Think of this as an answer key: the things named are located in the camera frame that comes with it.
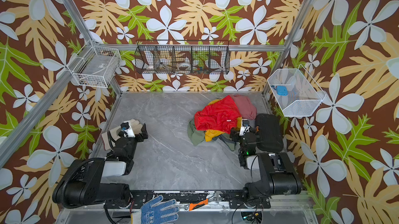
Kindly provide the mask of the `red cloth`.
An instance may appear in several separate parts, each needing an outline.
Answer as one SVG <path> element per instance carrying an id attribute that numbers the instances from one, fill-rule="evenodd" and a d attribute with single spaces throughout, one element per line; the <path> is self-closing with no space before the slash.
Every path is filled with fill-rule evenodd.
<path id="1" fill-rule="evenodd" d="M 242 115 L 231 96 L 207 105 L 194 116 L 195 127 L 199 131 L 216 130 L 227 134 L 238 125 Z"/>

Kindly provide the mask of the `yellow cloth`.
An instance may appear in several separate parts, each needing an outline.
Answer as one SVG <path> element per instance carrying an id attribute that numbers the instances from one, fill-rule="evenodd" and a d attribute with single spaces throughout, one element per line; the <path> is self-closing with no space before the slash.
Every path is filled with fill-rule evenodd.
<path id="1" fill-rule="evenodd" d="M 242 117 L 238 118 L 238 124 L 237 124 L 237 129 L 242 126 Z M 205 141 L 206 142 L 211 142 L 214 138 L 217 138 L 218 136 L 224 134 L 222 131 L 217 131 L 217 130 L 207 130 L 205 132 Z"/>

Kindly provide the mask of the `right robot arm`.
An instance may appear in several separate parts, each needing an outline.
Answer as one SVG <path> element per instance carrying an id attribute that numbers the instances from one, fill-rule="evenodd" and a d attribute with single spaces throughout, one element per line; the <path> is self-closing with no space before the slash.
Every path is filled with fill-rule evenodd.
<path id="1" fill-rule="evenodd" d="M 268 201 L 271 196 L 301 193 L 302 184 L 288 154 L 283 152 L 283 138 L 279 131 L 257 127 L 240 135 L 233 129 L 230 137 L 239 143 L 239 163 L 250 171 L 251 179 L 242 192 L 232 198 L 233 201 L 270 207 Z"/>

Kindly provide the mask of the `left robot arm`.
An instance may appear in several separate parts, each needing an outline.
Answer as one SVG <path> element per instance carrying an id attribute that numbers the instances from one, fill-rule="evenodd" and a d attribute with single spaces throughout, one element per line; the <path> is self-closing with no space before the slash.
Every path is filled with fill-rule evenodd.
<path id="1" fill-rule="evenodd" d="M 123 183 L 102 183 L 106 177 L 128 175 L 134 166 L 137 144 L 148 139 L 145 124 L 139 124 L 135 134 L 130 122 L 123 122 L 117 130 L 117 139 L 107 131 L 110 151 L 104 158 L 75 160 L 57 184 L 53 192 L 54 203 L 64 208 L 78 208 L 107 201 L 122 201 L 128 205 L 131 200 L 129 186 Z"/>

